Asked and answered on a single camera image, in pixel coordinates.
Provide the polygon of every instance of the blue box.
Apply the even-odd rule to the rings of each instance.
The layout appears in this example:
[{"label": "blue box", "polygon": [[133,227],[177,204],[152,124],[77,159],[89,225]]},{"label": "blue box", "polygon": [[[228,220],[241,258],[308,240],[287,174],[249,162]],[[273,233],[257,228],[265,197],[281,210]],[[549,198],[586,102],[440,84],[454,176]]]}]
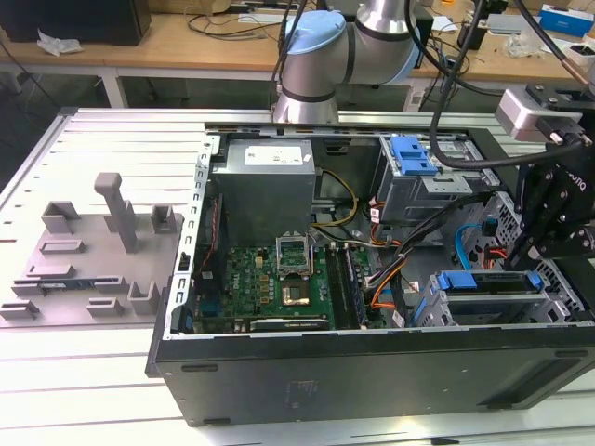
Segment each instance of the blue box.
[{"label": "blue box", "polygon": [[582,37],[591,30],[594,16],[588,12],[543,5],[539,12],[544,30]]}]

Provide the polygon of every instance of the aluminum extrusion table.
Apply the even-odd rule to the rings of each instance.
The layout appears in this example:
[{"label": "aluminum extrusion table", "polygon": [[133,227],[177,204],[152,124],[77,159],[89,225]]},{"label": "aluminum extrusion table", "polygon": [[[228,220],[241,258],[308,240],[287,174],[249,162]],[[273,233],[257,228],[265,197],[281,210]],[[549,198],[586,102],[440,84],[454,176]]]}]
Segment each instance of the aluminum extrusion table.
[{"label": "aluminum extrusion table", "polygon": [[[342,123],[411,126],[428,125],[430,117],[340,114]],[[49,199],[70,200],[83,213],[107,212],[88,186],[108,169],[122,174],[122,194],[138,212],[156,202],[179,208],[192,182],[193,142],[204,122],[269,120],[264,111],[178,110],[80,110],[56,118],[0,195],[0,297],[12,297],[9,286],[43,231],[40,216]],[[446,114],[441,124],[487,127],[508,153],[543,150],[513,141],[492,115]],[[0,444],[430,444],[431,438],[523,446],[595,443],[595,372],[529,411],[190,428],[163,380],[144,374],[151,337],[147,325],[0,331]]]}]

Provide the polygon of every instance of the ram slot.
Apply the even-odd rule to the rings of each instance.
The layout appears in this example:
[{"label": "ram slot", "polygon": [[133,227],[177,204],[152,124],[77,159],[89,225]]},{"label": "ram slot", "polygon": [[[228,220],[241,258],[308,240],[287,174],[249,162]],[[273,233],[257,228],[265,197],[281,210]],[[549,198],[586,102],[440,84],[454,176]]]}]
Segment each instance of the ram slot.
[{"label": "ram slot", "polygon": [[344,253],[327,249],[325,257],[335,327],[338,330],[359,328],[355,306],[350,295],[349,273]]}]

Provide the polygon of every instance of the white table leg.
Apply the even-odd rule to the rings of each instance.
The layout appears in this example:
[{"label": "white table leg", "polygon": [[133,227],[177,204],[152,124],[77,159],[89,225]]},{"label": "white table leg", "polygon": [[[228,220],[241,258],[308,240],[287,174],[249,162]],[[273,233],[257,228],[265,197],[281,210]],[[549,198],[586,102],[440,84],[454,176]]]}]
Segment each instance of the white table leg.
[{"label": "white table leg", "polygon": [[99,75],[103,80],[105,92],[108,95],[110,106],[113,109],[124,109],[128,107],[126,93],[122,86],[122,79],[118,77],[116,69],[102,71]]},{"label": "white table leg", "polygon": [[426,89],[430,87],[431,79],[411,79],[409,91],[403,105],[404,112],[419,112],[421,100],[426,94]]}]

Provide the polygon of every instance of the yellow wire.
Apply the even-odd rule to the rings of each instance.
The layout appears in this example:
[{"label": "yellow wire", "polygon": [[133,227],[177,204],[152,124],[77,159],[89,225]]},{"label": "yellow wire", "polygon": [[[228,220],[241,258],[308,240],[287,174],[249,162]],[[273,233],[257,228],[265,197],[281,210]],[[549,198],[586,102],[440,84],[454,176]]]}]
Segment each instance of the yellow wire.
[{"label": "yellow wire", "polygon": [[332,170],[323,169],[323,172],[325,172],[326,174],[328,174],[331,177],[333,177],[334,179],[336,179],[339,183],[341,183],[341,185],[343,187],[345,187],[345,189],[347,189],[347,191],[351,195],[351,199],[353,200],[353,207],[351,208],[349,215],[346,216],[345,218],[341,218],[340,220],[337,220],[337,221],[329,221],[328,223],[312,223],[312,225],[315,228],[327,228],[329,226],[340,226],[344,223],[349,222],[355,216],[355,213],[357,212],[357,202],[359,199],[355,195],[355,192],[350,187],[350,185],[347,184],[347,182],[343,178],[341,178],[339,175],[337,175]]}]

